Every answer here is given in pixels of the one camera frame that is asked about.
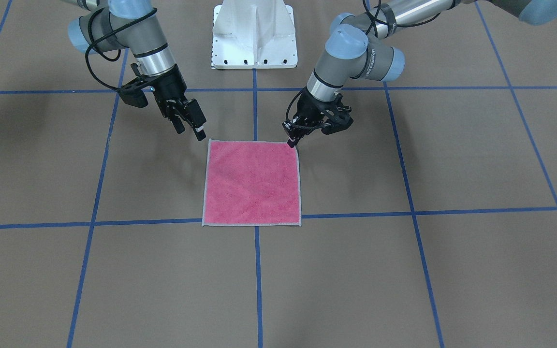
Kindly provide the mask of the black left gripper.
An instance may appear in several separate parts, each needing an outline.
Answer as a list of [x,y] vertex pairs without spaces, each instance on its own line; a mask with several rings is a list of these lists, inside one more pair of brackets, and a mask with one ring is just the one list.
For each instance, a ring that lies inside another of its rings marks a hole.
[[331,102],[338,93],[332,93],[330,101],[320,101],[309,90],[301,90],[292,99],[296,103],[296,112],[290,121],[283,121],[282,126],[288,136],[287,144],[294,148],[299,141],[314,130],[321,130],[326,117],[321,113],[322,103]]

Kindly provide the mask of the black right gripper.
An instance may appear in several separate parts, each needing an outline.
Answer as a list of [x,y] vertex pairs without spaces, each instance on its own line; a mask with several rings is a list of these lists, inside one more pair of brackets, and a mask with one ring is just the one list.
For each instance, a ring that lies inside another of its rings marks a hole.
[[192,128],[197,141],[206,138],[204,123],[207,119],[198,101],[196,99],[188,101],[186,98],[186,84],[178,66],[153,79],[150,87],[161,114],[169,119],[177,134],[185,132],[180,119],[180,116],[183,116],[184,121]]

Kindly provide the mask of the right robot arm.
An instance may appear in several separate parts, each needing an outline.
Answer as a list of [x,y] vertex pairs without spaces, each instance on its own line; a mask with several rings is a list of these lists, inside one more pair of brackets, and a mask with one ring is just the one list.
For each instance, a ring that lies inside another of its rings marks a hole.
[[198,101],[187,99],[187,86],[163,33],[157,9],[148,0],[72,0],[73,6],[88,11],[68,26],[71,44],[84,53],[86,65],[90,55],[105,58],[106,53],[129,49],[135,78],[119,87],[110,86],[127,105],[148,106],[144,89],[152,90],[163,117],[177,133],[189,125],[197,140],[204,140],[206,118]]

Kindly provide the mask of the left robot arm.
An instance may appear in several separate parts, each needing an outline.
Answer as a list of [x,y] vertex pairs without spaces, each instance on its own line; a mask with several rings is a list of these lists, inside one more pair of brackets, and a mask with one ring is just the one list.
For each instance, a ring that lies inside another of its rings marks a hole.
[[493,10],[517,44],[543,34],[552,44],[557,0],[363,0],[333,18],[305,85],[285,106],[281,143],[345,131],[352,109],[342,89],[493,88],[504,84],[478,8]]

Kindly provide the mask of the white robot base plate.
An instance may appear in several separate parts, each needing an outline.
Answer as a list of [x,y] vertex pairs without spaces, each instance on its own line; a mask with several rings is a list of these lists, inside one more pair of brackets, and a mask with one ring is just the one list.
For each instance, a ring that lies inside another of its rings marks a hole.
[[224,0],[213,9],[214,69],[298,65],[294,11],[282,0]]

